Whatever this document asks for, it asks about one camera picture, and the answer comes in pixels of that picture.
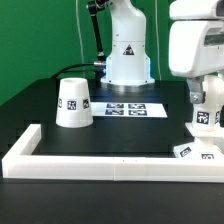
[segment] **white cup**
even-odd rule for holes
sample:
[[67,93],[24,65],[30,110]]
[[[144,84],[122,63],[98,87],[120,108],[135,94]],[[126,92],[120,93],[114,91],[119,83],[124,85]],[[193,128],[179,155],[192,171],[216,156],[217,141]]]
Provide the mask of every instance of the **white cup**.
[[56,124],[80,128],[93,123],[89,88],[86,79],[66,78],[60,81]]

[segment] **black table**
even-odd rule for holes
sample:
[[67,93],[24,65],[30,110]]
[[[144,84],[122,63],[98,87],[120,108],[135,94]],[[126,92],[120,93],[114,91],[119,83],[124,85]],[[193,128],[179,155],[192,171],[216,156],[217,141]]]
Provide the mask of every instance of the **black table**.
[[[173,157],[192,141],[185,82],[157,82],[147,92],[121,94],[89,80],[92,102],[162,103],[168,118],[94,117],[80,129],[56,126],[58,81],[34,82],[0,107],[0,155],[31,123],[40,123],[40,155]],[[223,223],[224,185],[0,179],[1,223]]]

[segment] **printed marker sheet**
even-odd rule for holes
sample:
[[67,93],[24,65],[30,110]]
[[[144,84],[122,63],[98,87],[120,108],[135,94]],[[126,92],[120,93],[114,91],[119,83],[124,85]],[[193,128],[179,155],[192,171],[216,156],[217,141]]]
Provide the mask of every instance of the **printed marker sheet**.
[[93,116],[167,118],[162,104],[92,102]]

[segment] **green backdrop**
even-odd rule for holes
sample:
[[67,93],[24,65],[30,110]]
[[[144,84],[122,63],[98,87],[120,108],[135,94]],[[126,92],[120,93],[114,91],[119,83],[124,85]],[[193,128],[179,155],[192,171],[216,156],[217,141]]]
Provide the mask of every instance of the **green backdrop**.
[[[96,46],[86,4],[79,1],[86,62],[96,60]],[[178,80],[168,68],[169,4],[158,0],[160,71],[163,80]],[[132,0],[147,17],[146,53],[152,76],[158,76],[155,0]],[[68,65],[81,62],[75,0],[0,1],[0,105],[37,79],[48,78]],[[109,10],[98,14],[105,53],[111,51]]]

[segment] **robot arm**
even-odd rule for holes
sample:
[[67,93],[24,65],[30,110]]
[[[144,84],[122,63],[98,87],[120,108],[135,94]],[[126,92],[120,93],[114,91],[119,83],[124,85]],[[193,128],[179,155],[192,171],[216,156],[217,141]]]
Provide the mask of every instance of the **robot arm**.
[[190,99],[205,101],[204,75],[224,69],[224,1],[177,0],[170,6],[176,21],[170,30],[169,67],[186,77]]
[[148,88],[154,79],[150,77],[150,59],[145,53],[145,15],[130,0],[96,0],[93,3],[96,12],[107,5],[112,18],[112,52],[106,60],[102,86],[122,92]]
[[[186,126],[193,143],[174,147],[178,158],[224,158],[215,145],[223,136],[224,0],[177,0],[170,6],[169,67],[187,78],[193,121]],[[219,77],[209,75],[218,72]]]

